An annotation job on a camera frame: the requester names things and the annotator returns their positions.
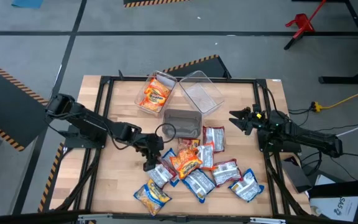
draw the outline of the snack bag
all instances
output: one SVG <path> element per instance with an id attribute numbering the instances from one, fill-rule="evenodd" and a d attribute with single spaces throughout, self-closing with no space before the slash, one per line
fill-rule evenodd
<path id="1" fill-rule="evenodd" d="M 171 157 L 170 160 L 181 179 L 185 178 L 191 171 L 203 163 L 198 159 L 196 151 L 190 148 L 182 149 L 176 157 Z"/>
<path id="2" fill-rule="evenodd" d="M 156 78 L 153 78 L 150 81 L 149 86 L 144 91 L 145 94 L 153 93 L 156 95 L 163 96 L 164 98 L 167 98 L 169 94 L 171 93 L 171 90 L 168 89 L 165 85 L 160 83 Z"/>
<path id="3" fill-rule="evenodd" d="M 195 148 L 200 145 L 199 139 L 179 139 L 178 151 L 186 149 L 188 147 Z"/>
<path id="4" fill-rule="evenodd" d="M 146 206 L 152 216 L 155 216 L 165 203 L 171 200 L 152 179 L 135 192 L 134 197 Z"/>
<path id="5" fill-rule="evenodd" d="M 203 126 L 203 144 L 214 143 L 214 152 L 224 151 L 224 127 L 212 128 Z"/>
<path id="6" fill-rule="evenodd" d="M 200 169 L 191 172 L 182 182 L 201 203 L 205 202 L 205 197 L 215 188 L 214 182 Z"/>
<path id="7" fill-rule="evenodd" d="M 171 170 L 165 161 L 162 161 L 161 164 L 155 165 L 155 168 L 147 171 L 147 174 L 161 189 L 170 179 L 177 176 L 175 171 Z"/>
<path id="8" fill-rule="evenodd" d="M 209 142 L 204 146 L 197 147 L 197 157 L 203 161 L 200 165 L 201 169 L 213 170 L 214 169 L 214 143 Z"/>
<path id="9" fill-rule="evenodd" d="M 229 180 L 242 180 L 241 171 L 237 166 L 236 159 L 218 162 L 214 164 L 214 167 L 216 168 L 212 171 L 212 174 L 217 187 L 220 187 L 220 185 Z"/>
<path id="10" fill-rule="evenodd" d="M 166 100 L 167 99 L 163 96 L 148 93 L 140 105 L 154 112 L 159 112 L 164 106 Z"/>
<path id="11" fill-rule="evenodd" d="M 251 169 L 248 169 L 243 176 L 243 181 L 236 181 L 229 188 L 238 197 L 250 202 L 258 194 L 262 193 L 265 187 L 258 184 L 255 174 Z"/>
<path id="12" fill-rule="evenodd" d="M 171 157 L 176 157 L 177 155 L 175 155 L 175 153 L 173 152 L 173 149 L 170 148 L 162 157 L 161 157 L 161 162 L 164 163 L 164 165 L 167 165 L 169 167 L 170 170 L 174 171 L 175 176 L 172 177 L 170 179 L 170 184 L 172 185 L 172 187 L 175 187 L 178 183 L 179 183 L 179 175 L 176 175 L 176 170 L 174 168 L 174 166 L 171 163 L 170 158 Z"/>

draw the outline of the yellow extension cord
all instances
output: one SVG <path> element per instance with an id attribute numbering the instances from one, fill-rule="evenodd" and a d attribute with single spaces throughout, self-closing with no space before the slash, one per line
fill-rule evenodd
<path id="1" fill-rule="evenodd" d="M 344 103 L 344 102 L 346 102 L 346 101 L 348 101 L 348 100 L 350 100 L 350 99 L 353 99 L 353 98 L 355 98 L 355 97 L 357 97 L 358 96 L 358 94 L 356 94 L 356 95 L 353 95 L 353 96 L 351 96 L 351 97 L 348 97 L 348 98 L 346 98 L 345 100 L 341 100 L 341 101 L 339 101 L 339 102 L 337 102 L 336 104 L 334 104 L 334 105 L 331 105 L 331 106 L 321 106 L 321 105 L 319 105 L 317 102 L 314 102 L 314 106 L 315 106 L 315 111 L 314 112 L 320 112 L 320 111 L 322 111 L 322 110 L 328 110 L 328 109 L 331 109 L 331 108 L 333 108 L 333 107 L 335 107 L 335 106 L 337 106 L 337 105 L 340 105 L 341 103 Z"/>

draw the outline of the concrete floor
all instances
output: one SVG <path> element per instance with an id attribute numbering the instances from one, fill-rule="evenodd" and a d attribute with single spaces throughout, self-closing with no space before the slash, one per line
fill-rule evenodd
<path id="1" fill-rule="evenodd" d="M 0 0 L 0 30 L 70 31 L 80 0 L 44 1 L 40 9 L 20 9 Z M 358 0 L 352 1 L 358 13 Z M 297 13 L 311 14 L 317 3 L 290 0 L 192 0 L 125 9 L 122 1 L 88 1 L 80 31 L 291 31 L 284 24 Z M 329 3 L 315 17 L 318 31 L 356 31 L 344 4 Z M 234 77 L 278 78 L 288 107 L 306 108 L 311 101 L 330 105 L 358 93 L 358 85 L 320 85 L 321 75 L 353 76 L 358 72 L 358 37 L 305 37 L 289 51 L 289 37 L 226 36 L 97 36 L 77 37 L 61 93 L 78 96 L 83 75 L 145 75 L 219 54 Z M 68 36 L 0 36 L 0 67 L 48 98 L 68 43 Z M 297 123 L 303 115 L 292 116 Z M 358 98 L 320 114 L 311 113 L 309 129 L 358 123 Z M 58 129 L 67 126 L 54 122 Z M 348 129 L 333 131 L 341 133 Z M 358 153 L 358 131 L 341 138 L 344 151 Z M 49 130 L 26 198 L 23 212 L 37 211 L 58 143 Z M 32 147 L 16 152 L 0 146 L 0 215 L 10 213 Z M 303 149 L 302 157 L 313 153 Z M 336 159 L 358 179 L 358 158 Z M 342 180 L 351 178 L 328 157 L 321 170 Z"/>

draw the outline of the wooden table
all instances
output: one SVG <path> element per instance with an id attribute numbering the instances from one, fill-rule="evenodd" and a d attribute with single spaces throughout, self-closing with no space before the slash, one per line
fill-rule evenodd
<path id="1" fill-rule="evenodd" d="M 98 92 L 100 76 L 84 76 L 78 102 L 93 110 L 96 95 Z M 125 121 L 138 125 L 143 133 L 152 133 L 155 128 L 162 123 L 162 118 L 156 118 L 151 114 L 138 109 L 134 104 L 134 98 L 141 89 L 143 82 L 122 82 L 115 81 L 111 98 L 108 118 L 113 121 Z M 287 113 L 287 102 L 285 101 L 284 91 L 280 80 L 267 80 L 268 87 L 274 94 L 278 109 Z M 265 171 L 264 159 L 259 151 L 256 131 L 250 136 L 245 136 L 230 121 L 229 110 L 241 110 L 246 106 L 255 103 L 253 87 L 251 84 L 243 83 L 217 83 L 219 91 L 224 95 L 224 104 L 213 114 L 205 117 L 205 126 L 224 126 L 226 137 L 226 150 L 216 154 L 214 162 L 226 161 L 232 158 L 237 159 L 237 164 L 244 172 L 251 168 L 259 184 L 265 186 L 262 194 L 258 195 L 251 203 L 239 199 L 227 187 L 231 183 L 225 183 L 220 188 L 215 188 L 207 197 L 204 204 L 200 204 L 198 199 L 185 187 L 179 183 L 176 187 L 167 184 L 163 191 L 171 196 L 159 214 L 170 215 L 242 215 L 242 216 L 271 216 L 269 187 Z M 262 90 L 259 90 L 261 102 L 263 102 Z M 168 108 L 180 110 L 192 110 L 186 99 L 183 97 L 179 86 L 173 91 L 173 98 Z M 172 147 L 177 148 L 177 140 L 164 146 L 164 151 Z M 84 155 L 84 149 L 74 149 L 62 160 L 58 172 L 55 189 L 52 195 L 50 208 L 56 208 L 68 196 L 78 181 Z M 110 138 L 108 138 L 105 149 L 102 150 L 96 185 L 93 195 L 92 212 L 103 213 L 148 213 L 147 209 L 133 197 L 149 177 L 142 170 L 145 162 L 140 153 L 135 152 L 131 147 L 119 151 Z M 285 183 L 295 200 L 301 204 L 308 213 L 311 212 L 308 197 L 305 194 L 298 194 L 285 175 Z M 88 186 L 83 191 L 80 208 L 85 206 L 86 193 Z M 275 189 L 278 208 L 283 213 L 280 191 Z"/>

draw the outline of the clear plastic container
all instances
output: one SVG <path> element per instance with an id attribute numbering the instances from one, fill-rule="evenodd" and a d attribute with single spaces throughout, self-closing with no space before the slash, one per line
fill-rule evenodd
<path id="1" fill-rule="evenodd" d="M 195 71 L 179 82 L 184 95 L 203 116 L 211 114 L 224 102 L 222 93 L 202 71 Z"/>
<path id="2" fill-rule="evenodd" d="M 171 90 L 170 94 L 168 95 L 167 99 L 165 100 L 164 105 L 157 111 L 153 111 L 150 110 L 148 108 L 143 107 L 142 105 L 140 105 L 143 100 L 146 97 L 146 94 L 144 93 L 145 90 L 147 89 L 147 87 L 149 86 L 150 82 L 152 81 L 153 78 L 156 78 L 157 81 L 159 81 L 160 83 L 162 83 L 165 87 L 167 87 L 169 90 Z M 139 91 L 139 93 L 137 94 L 136 98 L 135 98 L 135 104 L 142 110 L 144 110 L 145 112 L 148 113 L 152 113 L 156 116 L 158 116 L 161 112 L 164 111 L 164 109 L 167 107 L 171 97 L 172 97 L 172 90 L 174 89 L 175 85 L 177 84 L 178 80 L 166 73 L 163 72 L 159 72 L 159 71 L 154 71 L 151 75 L 149 75 L 149 77 L 147 78 L 146 82 L 144 83 L 142 89 Z"/>
<path id="3" fill-rule="evenodd" d="M 199 111 L 167 109 L 164 112 L 163 123 L 172 124 L 177 133 L 176 138 L 195 139 L 201 134 L 201 122 L 203 118 Z M 175 131 L 169 125 L 162 126 L 162 132 L 167 136 L 173 136 Z"/>

